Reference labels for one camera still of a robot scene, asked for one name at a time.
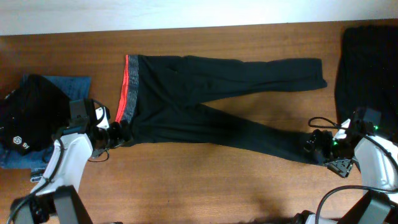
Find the black leggings red grey waistband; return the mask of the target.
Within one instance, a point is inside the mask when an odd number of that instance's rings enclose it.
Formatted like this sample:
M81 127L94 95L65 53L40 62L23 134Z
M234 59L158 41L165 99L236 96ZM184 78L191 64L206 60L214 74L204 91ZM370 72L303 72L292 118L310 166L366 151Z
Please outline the black leggings red grey waistband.
M127 146L212 143L306 164L308 133L283 131L208 106L209 101L264 91L325 88L322 61L270 62L196 56L127 55L116 121L127 127Z

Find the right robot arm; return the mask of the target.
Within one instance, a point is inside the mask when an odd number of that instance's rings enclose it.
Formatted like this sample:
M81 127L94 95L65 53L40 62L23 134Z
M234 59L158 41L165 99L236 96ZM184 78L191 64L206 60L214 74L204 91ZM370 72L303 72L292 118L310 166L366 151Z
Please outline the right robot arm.
M342 178L357 167L362 183L330 190L315 212L304 210L292 223L397 223L397 142L382 129L381 120L380 112L358 108L340 124L314 126L306 150ZM326 200L343 190L361 190L363 196L341 218L323 218Z

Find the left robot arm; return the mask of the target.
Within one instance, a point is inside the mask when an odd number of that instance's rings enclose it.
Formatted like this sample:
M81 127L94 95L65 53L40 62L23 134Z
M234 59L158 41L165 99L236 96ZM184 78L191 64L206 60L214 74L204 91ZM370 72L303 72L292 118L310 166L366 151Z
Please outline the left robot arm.
M37 185L13 201L8 223L86 224L92 219L78 195L88 162L122 146L122 126L109 122L109 109L94 99L70 102L70 120L53 135L53 154Z

